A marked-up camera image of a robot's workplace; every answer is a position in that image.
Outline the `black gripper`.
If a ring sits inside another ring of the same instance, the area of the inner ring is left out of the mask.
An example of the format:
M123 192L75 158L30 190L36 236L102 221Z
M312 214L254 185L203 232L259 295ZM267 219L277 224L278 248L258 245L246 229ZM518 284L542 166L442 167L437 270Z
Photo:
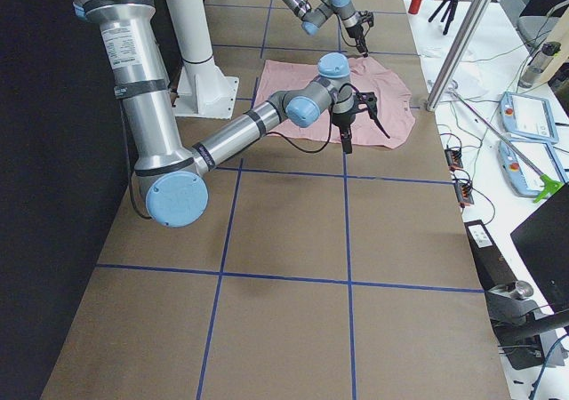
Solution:
M340 132L343 153L352 154L351 125L356 119L357 103L353 97L339 101L332 106L332 123Z
M363 24L366 21L364 15L351 15L345 19L345 29L350 38L356 41L356 48L363 57L368 56L368 48L365 41Z

